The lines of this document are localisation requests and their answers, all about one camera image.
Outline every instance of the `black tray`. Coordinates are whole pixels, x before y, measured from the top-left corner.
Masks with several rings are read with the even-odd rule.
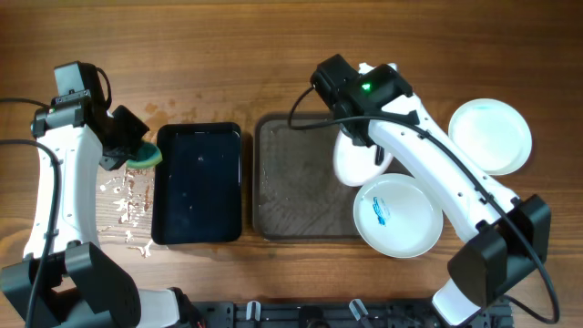
[[[156,166],[152,240],[235,241],[241,234],[241,137],[235,123],[166,125]]]
[[[298,114],[297,125],[328,118]],[[255,128],[253,229],[269,241],[359,241],[353,222],[359,187],[334,175],[332,154],[339,128],[287,127],[287,114],[270,114]],[[386,171],[409,174],[396,159]]]

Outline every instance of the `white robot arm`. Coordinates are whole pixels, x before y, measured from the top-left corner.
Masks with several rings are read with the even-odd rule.
[[[36,141],[56,155],[60,170],[56,223],[47,269],[40,277],[34,326],[170,327],[200,320],[188,297],[179,289],[138,290],[131,277],[100,249],[96,226],[97,170],[119,168],[136,156],[148,131],[123,106],[110,115],[97,72],[90,64],[71,63],[55,68],[59,97],[51,108],[35,113]],[[54,192],[51,158],[40,149],[40,179],[36,215],[22,263],[6,267],[0,284],[8,300],[25,318],[28,299],[47,241]],[[67,274],[76,288],[56,293]]]
[[[435,294],[433,306],[449,325],[466,323],[535,268],[544,270],[550,210],[536,195],[520,200],[474,164],[435,124],[393,67],[361,70],[366,74],[358,74],[340,55],[322,62],[288,124],[295,129],[340,124],[355,146],[386,149],[425,186],[465,243],[448,263],[452,278]],[[334,121],[294,127],[293,111],[312,89]],[[535,257],[541,260],[537,265]]]
[[[435,138],[454,152],[475,177],[480,177],[485,188],[498,200],[504,211],[509,212],[514,208],[512,199],[517,197],[514,191],[489,177],[468,159],[431,119],[417,95],[413,94],[411,97],[402,95],[386,104],[382,110],[403,115],[416,110],[420,118],[418,127],[431,131]],[[439,202],[454,226],[455,233],[464,243],[478,234],[476,226],[480,221],[485,220],[493,224],[499,219],[500,215],[481,200],[482,196],[475,191],[474,185],[460,168],[433,143],[419,138],[407,128],[377,120],[371,121],[368,133],[375,144],[399,159],[424,185],[424,189]],[[469,301],[451,279],[435,294],[433,304],[451,325],[463,323],[480,311],[480,307]]]

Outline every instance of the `sponge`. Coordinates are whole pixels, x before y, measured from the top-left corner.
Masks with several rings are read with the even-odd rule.
[[[162,161],[160,149],[151,142],[144,141],[138,149],[138,156],[135,160],[129,159],[126,162],[128,168],[149,169],[155,167]]]

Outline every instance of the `wood grain surface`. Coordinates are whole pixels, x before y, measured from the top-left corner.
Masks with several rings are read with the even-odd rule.
[[[355,66],[398,63],[443,129],[467,100],[511,104],[531,128],[533,152],[525,167],[500,181],[522,197],[538,193],[550,205],[547,268],[561,301],[560,326],[583,321],[583,3],[23,3],[0,3],[0,97],[49,101],[56,95],[53,67],[81,60],[103,67],[114,107],[126,105],[153,132],[168,123],[234,121],[252,134],[260,117],[288,110],[315,66],[336,53]],[[325,107],[309,97],[301,110]],[[30,138],[33,112],[27,105],[2,106],[0,138]],[[22,258],[35,215],[38,164],[34,149],[2,148],[0,156],[4,267]],[[263,240],[251,229],[249,155],[245,162],[241,238],[171,249],[144,250],[153,171],[99,171],[103,250],[140,288],[177,286],[196,301],[425,297],[447,280],[445,265],[461,246],[448,223],[435,247],[411,260],[386,258],[364,243]],[[511,293],[550,315],[536,273]],[[22,325],[2,296],[0,327]],[[517,311],[517,327],[542,326]]]

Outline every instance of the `gray tray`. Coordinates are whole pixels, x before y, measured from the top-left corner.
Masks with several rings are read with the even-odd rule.
[[[294,123],[328,117],[297,115]],[[255,128],[253,229],[268,241],[360,240],[353,222],[359,188],[343,185],[332,167],[339,128],[294,131],[286,118],[270,114]],[[386,172],[409,174],[395,159]]]

